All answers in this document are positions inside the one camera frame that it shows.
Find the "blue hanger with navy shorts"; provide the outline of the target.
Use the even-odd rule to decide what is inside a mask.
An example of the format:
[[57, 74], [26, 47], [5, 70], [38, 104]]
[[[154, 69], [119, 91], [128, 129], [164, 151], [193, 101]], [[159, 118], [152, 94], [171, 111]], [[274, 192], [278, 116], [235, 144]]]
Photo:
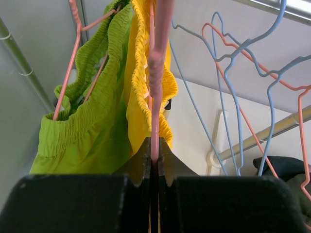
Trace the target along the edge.
[[[276, 19], [272, 13], [235, 0], [207, 0], [200, 9], [201, 13], [197, 15], [200, 23], [209, 21], [224, 32], [224, 36], [220, 37], [206, 28], [207, 39], [218, 57], [232, 53], [232, 43], [242, 43], [263, 34]], [[283, 68], [298, 56], [310, 55], [311, 28], [283, 19], [268, 37], [250, 45], [248, 50], [256, 57], [260, 72], [257, 72], [257, 66], [246, 51], [240, 52], [233, 64], [229, 58], [220, 62], [244, 110], [241, 116], [248, 118], [242, 122], [244, 138], [270, 126], [270, 105], [275, 108], [276, 120], [310, 105], [310, 93], [300, 96], [311, 83], [310, 60], [287, 70], [278, 83], [274, 82], [276, 75], [269, 71]]]

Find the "yellow shorts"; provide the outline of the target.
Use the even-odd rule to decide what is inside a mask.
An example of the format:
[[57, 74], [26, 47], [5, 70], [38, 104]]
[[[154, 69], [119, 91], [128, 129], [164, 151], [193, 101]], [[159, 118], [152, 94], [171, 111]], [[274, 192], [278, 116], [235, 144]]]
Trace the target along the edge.
[[[156, 1], [133, 0], [131, 4], [134, 9], [134, 16], [129, 34], [123, 90], [127, 108], [128, 138], [133, 153], [136, 153], [144, 139], [150, 137], [152, 129], [152, 112], [148, 106], [149, 70], [147, 59], [149, 56], [150, 6], [156, 6]], [[171, 148], [173, 146], [173, 132], [165, 117], [164, 108], [169, 100], [177, 95], [178, 85], [171, 72], [170, 46], [167, 46], [166, 49], [162, 87], [159, 136], [163, 137]]]

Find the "pink wire hanger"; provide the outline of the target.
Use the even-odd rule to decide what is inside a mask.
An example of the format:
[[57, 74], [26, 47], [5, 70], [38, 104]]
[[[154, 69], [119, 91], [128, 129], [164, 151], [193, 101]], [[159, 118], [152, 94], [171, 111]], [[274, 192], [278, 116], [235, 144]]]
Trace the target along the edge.
[[[233, 91], [235, 92], [237, 99], [238, 99], [238, 102], [239, 102], [239, 105], [240, 105], [238, 108], [236, 108], [236, 105], [235, 105], [234, 100], [233, 100], [233, 109], [235, 110], [236, 121], [238, 122], [237, 111], [240, 110], [240, 108], [242, 108], [242, 111], [244, 112], [248, 121], [250, 122], [254, 133], [255, 134], [258, 133], [255, 131], [254, 121], [251, 121], [250, 115], [248, 115], [246, 113], [246, 107], [243, 106], [242, 99], [239, 96], [238, 92], [235, 90], [235, 85], [233, 84], [233, 81], [229, 79], [229, 75], [231, 74], [229, 69], [235, 67], [235, 65], [233, 63], [239, 61], [241, 58], [245, 58], [247, 61], [250, 62], [251, 65], [253, 65], [256, 73], [252, 74], [252, 79], [250, 81], [247, 81], [245, 84], [243, 84], [243, 87], [246, 88], [247, 93], [250, 93], [251, 91], [255, 90], [255, 85], [258, 84], [260, 81], [262, 81], [263, 84], [261, 84], [259, 86], [259, 91], [256, 93], [256, 95], [262, 94], [267, 100], [267, 102], [264, 104], [264, 106], [268, 107], [268, 110], [266, 111], [266, 113], [268, 114], [268, 116], [266, 116], [266, 119], [270, 120], [270, 124], [268, 125], [268, 127], [271, 126], [271, 124], [274, 124], [274, 122], [278, 122], [279, 120], [276, 119], [276, 108], [275, 108], [274, 103], [272, 101], [272, 93], [268, 90], [264, 90], [264, 88], [269, 88], [269, 86], [272, 84], [274, 86], [280, 85], [281, 87], [284, 87], [283, 85], [278, 83], [280, 80], [279, 79], [276, 80], [276, 79], [272, 78], [268, 73], [261, 72], [261, 74], [259, 74], [259, 72], [257, 71], [257, 69], [255, 67], [255, 62], [251, 62], [250, 59], [246, 58], [243, 54], [240, 54], [240, 52], [236, 53], [235, 50], [237, 50], [237, 49], [235, 49], [231, 46], [227, 47], [226, 45], [224, 45], [222, 38], [217, 33], [214, 36], [214, 40], [215, 40], [215, 44], [216, 44], [216, 53], [217, 53], [215, 60], [217, 61], [217, 63], [219, 63], [218, 67], [220, 68], [220, 73], [221, 73], [221, 86], [222, 86], [223, 98], [225, 100], [225, 92], [223, 90], [223, 88], [225, 87], [227, 89], [227, 91], [229, 91], [229, 94], [231, 95], [232, 100], [233, 100]], [[227, 38], [227, 41], [228, 41], [227, 43], [234, 43], [234, 41], [232, 41], [230, 38]], [[302, 90], [302, 91], [294, 91], [294, 92], [296, 94], [298, 94], [297, 105], [299, 106], [300, 103], [302, 103], [303, 98], [306, 96], [306, 95], [304, 95], [305, 91]], [[249, 138], [250, 136], [252, 136], [252, 133], [249, 130], [249, 128], [247, 127], [247, 124], [245, 123], [245, 120], [244, 120], [242, 115], [240, 115], [240, 118], [241, 118], [241, 125], [242, 125], [242, 132], [241, 132], [242, 133], [242, 136], [241, 136], [242, 140], [241, 140], [241, 142], [239, 142], [239, 135], [237, 132], [237, 136], [238, 136], [238, 142], [237, 143], [240, 143], [239, 147], [242, 147], [241, 152], [243, 152], [243, 141], [245, 139]], [[303, 141], [303, 139], [305, 140], [305, 147], [306, 147], [306, 151], [307, 151], [307, 138], [306, 138], [306, 131], [305, 131], [306, 127], [304, 126], [304, 131], [302, 131], [302, 129], [300, 131], [299, 126], [297, 126], [296, 128], [298, 128], [299, 146], [301, 147], [301, 153], [302, 153], [301, 142]], [[230, 138], [231, 138], [232, 146], [235, 146], [233, 144], [233, 138], [231, 136], [231, 133], [230, 133]], [[272, 164], [270, 163], [269, 159], [267, 158], [269, 150], [270, 150], [270, 146], [268, 148], [267, 142], [261, 143], [260, 146], [262, 149], [264, 149], [264, 154], [262, 153], [262, 150], [260, 147], [255, 146], [260, 150], [261, 157], [263, 158], [263, 162], [260, 164], [260, 167], [263, 168], [264, 163], [266, 161], [267, 165], [272, 170], [274, 177], [278, 178], [274, 168], [272, 167]], [[244, 154], [245, 152], [246, 151], [243, 152], [243, 166], [244, 166], [245, 157], [246, 157]], [[306, 187], [311, 182], [311, 176], [310, 176], [311, 160], [310, 160], [310, 158], [308, 158], [308, 152], [306, 154], [307, 154], [307, 159], [308, 159], [306, 164], [304, 162], [303, 156], [301, 155], [302, 161], [304, 162], [304, 168], [305, 168], [305, 173], [304, 173], [305, 174], [305, 181], [301, 184], [300, 187], [301, 187], [302, 191], [307, 195], [307, 197], [310, 198], [311, 194], [309, 191], [306, 190]], [[238, 166], [240, 166], [241, 165], [242, 153], [235, 155], [235, 157], [236, 157], [236, 161], [237, 161]], [[220, 163], [216, 161], [215, 153], [214, 153], [214, 161], [213, 162], [217, 163], [218, 166], [221, 166]]]

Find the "olive green shorts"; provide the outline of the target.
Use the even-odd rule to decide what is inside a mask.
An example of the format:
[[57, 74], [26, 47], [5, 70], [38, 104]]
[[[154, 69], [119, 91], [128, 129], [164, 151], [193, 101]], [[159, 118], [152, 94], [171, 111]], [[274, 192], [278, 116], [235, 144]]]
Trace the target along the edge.
[[302, 217], [305, 222], [311, 224], [311, 201], [307, 195], [302, 191], [301, 184], [305, 181], [305, 174], [297, 174], [286, 182], [294, 199], [301, 211]]

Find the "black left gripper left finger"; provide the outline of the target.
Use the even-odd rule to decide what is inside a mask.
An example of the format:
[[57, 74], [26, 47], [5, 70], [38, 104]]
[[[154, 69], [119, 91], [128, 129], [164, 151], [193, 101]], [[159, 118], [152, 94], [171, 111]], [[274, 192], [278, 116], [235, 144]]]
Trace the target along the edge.
[[27, 175], [0, 214], [3, 233], [147, 233], [150, 139], [112, 174]]

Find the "blue hanger with olive shorts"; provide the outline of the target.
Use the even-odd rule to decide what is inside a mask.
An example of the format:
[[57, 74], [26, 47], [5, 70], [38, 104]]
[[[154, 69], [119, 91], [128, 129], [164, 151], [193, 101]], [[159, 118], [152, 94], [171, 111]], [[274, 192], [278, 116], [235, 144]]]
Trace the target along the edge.
[[[236, 157], [235, 157], [235, 154], [234, 154], [235, 152], [234, 152], [234, 150], [233, 150], [233, 146], [232, 146], [232, 143], [231, 143], [230, 133], [229, 133], [229, 126], [228, 126], [228, 122], [227, 122], [227, 112], [226, 112], [226, 110], [225, 110], [225, 102], [224, 102], [223, 93], [222, 93], [222, 86], [221, 86], [221, 73], [220, 73], [220, 68], [218, 67], [219, 63], [217, 63], [217, 61], [215, 60], [215, 59], [216, 59], [216, 56], [217, 56], [217, 53], [216, 53], [216, 44], [215, 44], [215, 41], [214, 41], [214, 32], [215, 32], [216, 30], [215, 30], [215, 29], [212, 29], [212, 45], [213, 45], [213, 50], [212, 50], [211, 46], [209, 45], [209, 43], [207, 42], [207, 40], [204, 39], [204, 37], [203, 37], [202, 35], [200, 35], [200, 34], [198, 34], [198, 33], [195, 33], [195, 32], [193, 32], [193, 31], [191, 31], [191, 30], [185, 28], [184, 26], [182, 26], [182, 25], [180, 25], [180, 24], [175, 24], [173, 19], [172, 19], [172, 27], [173, 27], [174, 29], [180, 28], [180, 29], [184, 30], [185, 32], [187, 32], [187, 33], [189, 33], [189, 34], [191, 34], [191, 35], [193, 35], [193, 36], [195, 36], [195, 37], [201, 39], [201, 40], [204, 42], [204, 44], [207, 46], [208, 51], [210, 52], [210, 54], [211, 54], [211, 56], [212, 56], [212, 58], [213, 58], [213, 60], [214, 60], [214, 62], [215, 62], [216, 74], [217, 74], [217, 81], [218, 81], [218, 87], [216, 88], [216, 85], [203, 84], [203, 83], [200, 83], [200, 82], [195, 82], [195, 83], [196, 83], [196, 84], [202, 84], [202, 86], [211, 88], [211, 89], [213, 89], [213, 90], [218, 90], [219, 93], [220, 93], [220, 102], [221, 102], [221, 107], [222, 107], [222, 109], [221, 109], [221, 111], [220, 111], [220, 115], [222, 115], [222, 118], [221, 118], [221, 117], [219, 118], [218, 129], [219, 129], [219, 130], [222, 130], [222, 129], [220, 129], [220, 128], [221, 128], [220, 126], [224, 126], [225, 139], [227, 138], [228, 143], [229, 143], [229, 158], [232, 158], [232, 161], [233, 161], [233, 165], [234, 165], [236, 174], [237, 174], [238, 176], [241, 176], [241, 171], [240, 171], [240, 170], [241, 170], [241, 168], [242, 168], [242, 166], [243, 166], [243, 152], [242, 152], [242, 158], [241, 158], [241, 165], [238, 166], [237, 161], [236, 161]], [[188, 84], [186, 83], [186, 80], [185, 80], [185, 78], [184, 78], [184, 74], [183, 74], [183, 72], [182, 72], [182, 70], [181, 70], [180, 64], [179, 64], [179, 62], [178, 62], [178, 60], [177, 60], [177, 58], [176, 58], [175, 52], [174, 52], [174, 50], [173, 50], [173, 45], [171, 45], [171, 48], [172, 48], [173, 57], [174, 57], [174, 60], [175, 60], [175, 62], [176, 62], [178, 71], [179, 71], [179, 73], [180, 73], [180, 75], [181, 75], [181, 78], [182, 78], [184, 84], [185, 84], [185, 87], [186, 87], [186, 90], [187, 90], [187, 92], [188, 92], [188, 94], [189, 94], [190, 100], [191, 100], [191, 102], [192, 102], [192, 104], [193, 104], [193, 106], [194, 106], [194, 108], [195, 108], [195, 110], [196, 110], [196, 113], [197, 113], [197, 115], [198, 115], [198, 117], [199, 117], [199, 119], [200, 119], [200, 122], [202, 123], [202, 126], [203, 126], [203, 128], [204, 128], [204, 130], [205, 130], [205, 132], [206, 132], [206, 134], [207, 134], [207, 136], [208, 136], [208, 138], [209, 138], [209, 134], [208, 134], [207, 128], [206, 128], [206, 126], [205, 126], [205, 124], [204, 124], [204, 122], [203, 122], [203, 120], [202, 120], [202, 118], [201, 118], [201, 115], [200, 115], [199, 110], [197, 109], [196, 103], [195, 103], [195, 101], [194, 101], [193, 98], [192, 98], [191, 92], [190, 92], [190, 90], [189, 90], [189, 88], [188, 88]], [[238, 108], [240, 105], [239, 105], [237, 96], [236, 96], [236, 94], [235, 94], [234, 91], [233, 91], [233, 100], [234, 100], [234, 103], [235, 103], [235, 105], [236, 105], [236, 108]], [[241, 138], [241, 136], [242, 136], [242, 133], [241, 133], [241, 132], [242, 132], [242, 125], [241, 125], [241, 118], [240, 118], [240, 115], [241, 115], [241, 114], [240, 114], [240, 110], [238, 110], [237, 113], [238, 113], [238, 116], [237, 116], [237, 118], [238, 118], [238, 135], [239, 135], [239, 142], [241, 142], [241, 140], [242, 140], [242, 138]], [[216, 155], [216, 161], [220, 163], [221, 167], [223, 168], [224, 173], [225, 173], [226, 175], [228, 175], [228, 173], [226, 172], [226, 169], [223, 167], [224, 161], [225, 161], [226, 159], [225, 159], [225, 158], [221, 159], [220, 151], [219, 151], [219, 150], [218, 150], [218, 151], [215, 150], [215, 149], [216, 149], [216, 143], [220, 142], [219, 139], [221, 139], [221, 138], [217, 138], [217, 139], [215, 138], [215, 142], [212, 142], [212, 141], [210, 140], [211, 145], [212, 145], [212, 152], [215, 153], [215, 155]]]

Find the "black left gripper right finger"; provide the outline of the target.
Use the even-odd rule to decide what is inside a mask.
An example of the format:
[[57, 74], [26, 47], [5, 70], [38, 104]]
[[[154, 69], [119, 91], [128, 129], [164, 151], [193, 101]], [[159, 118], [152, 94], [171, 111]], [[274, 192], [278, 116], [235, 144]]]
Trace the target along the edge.
[[271, 176], [199, 176], [159, 140], [163, 233], [306, 233], [286, 184]]

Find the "lime green shorts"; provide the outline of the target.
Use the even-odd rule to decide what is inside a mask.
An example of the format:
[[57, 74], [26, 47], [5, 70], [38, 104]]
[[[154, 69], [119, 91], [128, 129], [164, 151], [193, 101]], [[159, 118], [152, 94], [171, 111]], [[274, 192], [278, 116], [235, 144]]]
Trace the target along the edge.
[[131, 2], [114, 0], [75, 58], [76, 80], [55, 88], [62, 110], [43, 116], [31, 174], [109, 174], [130, 157], [123, 80]]

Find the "pink hanger with yellow shorts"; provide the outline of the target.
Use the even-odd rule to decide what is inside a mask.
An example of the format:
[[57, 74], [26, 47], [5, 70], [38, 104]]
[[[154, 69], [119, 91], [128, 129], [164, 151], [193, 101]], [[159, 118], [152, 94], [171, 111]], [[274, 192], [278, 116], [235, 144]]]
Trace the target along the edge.
[[159, 113], [161, 109], [163, 88], [162, 78], [169, 40], [170, 24], [175, 1], [158, 0], [156, 9], [150, 6], [150, 51], [148, 58], [149, 87], [152, 98], [152, 132], [151, 132], [151, 191], [150, 191], [150, 232], [158, 232], [158, 159], [159, 159]]

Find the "navy dark shorts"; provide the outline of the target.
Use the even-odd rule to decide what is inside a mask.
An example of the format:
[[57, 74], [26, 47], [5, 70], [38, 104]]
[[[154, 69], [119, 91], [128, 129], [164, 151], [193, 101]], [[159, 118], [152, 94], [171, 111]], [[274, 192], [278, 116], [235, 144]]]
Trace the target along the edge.
[[[267, 156], [267, 158], [272, 164], [277, 176], [285, 182], [298, 174], [305, 173], [304, 162], [296, 158], [284, 156]], [[253, 165], [257, 169], [256, 174], [259, 172], [260, 164], [261, 157], [253, 160]], [[262, 175], [274, 176], [266, 161], [264, 163]]]

